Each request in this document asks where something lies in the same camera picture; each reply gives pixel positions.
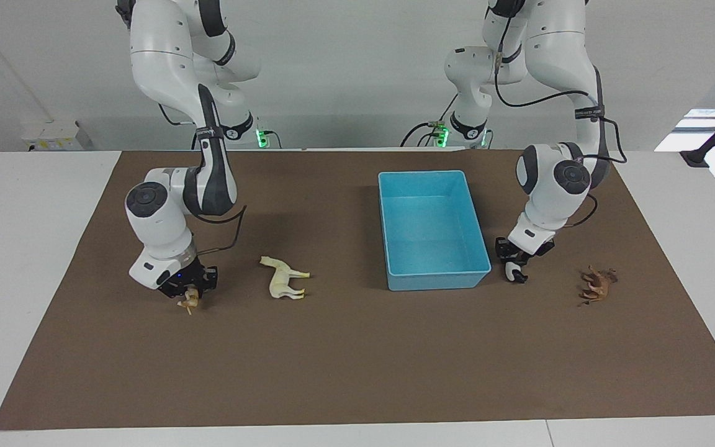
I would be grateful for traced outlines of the orange striped tiger toy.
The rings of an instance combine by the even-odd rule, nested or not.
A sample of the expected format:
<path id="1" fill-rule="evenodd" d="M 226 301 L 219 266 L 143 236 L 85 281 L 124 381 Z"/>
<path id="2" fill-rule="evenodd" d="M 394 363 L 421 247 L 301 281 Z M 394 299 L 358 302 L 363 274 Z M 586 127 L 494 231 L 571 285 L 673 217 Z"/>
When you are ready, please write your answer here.
<path id="1" fill-rule="evenodd" d="M 198 291 L 198 288 L 195 287 L 194 285 L 190 285 L 190 286 L 188 286 L 188 287 L 194 287 L 194 288 L 195 288 L 195 300 L 193 300 L 193 302 L 185 302 L 185 300 L 184 300 L 184 294 L 183 294 L 182 297 L 179 298 L 178 302 L 176 302 L 176 305 L 178 305 L 179 307 L 184 308 L 184 309 L 187 311 L 187 313 L 191 316 L 193 309 L 196 309 L 196 308 L 197 308 L 196 305 L 197 305 L 197 291 Z"/>

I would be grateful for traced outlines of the light blue storage box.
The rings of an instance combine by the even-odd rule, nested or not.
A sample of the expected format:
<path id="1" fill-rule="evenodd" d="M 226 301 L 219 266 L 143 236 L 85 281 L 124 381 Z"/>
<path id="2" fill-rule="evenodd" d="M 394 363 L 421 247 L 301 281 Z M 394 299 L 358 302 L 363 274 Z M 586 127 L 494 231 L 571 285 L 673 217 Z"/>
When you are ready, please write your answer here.
<path id="1" fill-rule="evenodd" d="M 390 291 L 469 289 L 491 272 L 465 172 L 385 171 L 377 180 Z"/>

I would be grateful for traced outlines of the brown animal toy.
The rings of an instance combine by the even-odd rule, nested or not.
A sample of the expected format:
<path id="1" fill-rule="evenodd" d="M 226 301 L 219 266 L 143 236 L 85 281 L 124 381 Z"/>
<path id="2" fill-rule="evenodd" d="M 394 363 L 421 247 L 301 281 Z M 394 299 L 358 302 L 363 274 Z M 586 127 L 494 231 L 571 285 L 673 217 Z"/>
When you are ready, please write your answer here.
<path id="1" fill-rule="evenodd" d="M 618 271 L 616 269 L 604 269 L 598 271 L 589 265 L 587 272 L 581 273 L 581 279 L 587 284 L 586 289 L 582 289 L 580 297 L 583 302 L 580 305 L 590 305 L 593 302 L 604 300 L 608 296 L 610 286 L 618 282 Z"/>

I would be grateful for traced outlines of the cream white horse toy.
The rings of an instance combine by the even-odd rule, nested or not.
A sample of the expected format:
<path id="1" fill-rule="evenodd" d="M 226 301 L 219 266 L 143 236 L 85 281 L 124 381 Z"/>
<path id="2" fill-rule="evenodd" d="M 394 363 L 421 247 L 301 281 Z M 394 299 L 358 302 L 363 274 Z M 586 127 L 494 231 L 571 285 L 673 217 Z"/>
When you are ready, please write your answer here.
<path id="1" fill-rule="evenodd" d="M 310 273 L 296 271 L 285 261 L 277 260 L 269 256 L 260 257 L 260 263 L 263 266 L 269 266 L 275 269 L 269 283 L 269 292 L 273 298 L 286 297 L 292 300 L 304 298 L 305 289 L 296 291 L 296 289 L 290 287 L 289 282 L 292 278 L 310 278 Z"/>

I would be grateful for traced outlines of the white power box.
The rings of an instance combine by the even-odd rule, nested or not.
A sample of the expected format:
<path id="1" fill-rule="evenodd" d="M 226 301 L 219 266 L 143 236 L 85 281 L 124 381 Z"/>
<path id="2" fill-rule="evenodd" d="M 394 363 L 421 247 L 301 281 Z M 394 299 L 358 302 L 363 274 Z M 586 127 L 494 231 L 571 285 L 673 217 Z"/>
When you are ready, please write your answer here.
<path id="1" fill-rule="evenodd" d="M 25 124 L 22 141 L 30 151 L 91 151 L 94 144 L 79 122 L 58 121 Z"/>

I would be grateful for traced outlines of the brown table mat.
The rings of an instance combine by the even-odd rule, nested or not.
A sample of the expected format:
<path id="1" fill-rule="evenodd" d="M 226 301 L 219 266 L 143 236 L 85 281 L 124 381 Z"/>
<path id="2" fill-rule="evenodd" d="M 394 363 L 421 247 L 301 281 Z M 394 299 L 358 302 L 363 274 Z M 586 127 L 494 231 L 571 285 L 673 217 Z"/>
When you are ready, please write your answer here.
<path id="1" fill-rule="evenodd" d="M 618 173 L 600 209 L 461 291 L 388 290 L 377 176 L 465 172 L 488 247 L 524 203 L 516 151 L 232 152 L 248 206 L 189 316 L 128 275 L 124 200 L 190 153 L 121 155 L 0 408 L 0 430 L 715 414 L 715 340 Z M 299 300 L 273 298 L 285 261 Z M 581 273 L 616 269 L 580 305 Z"/>

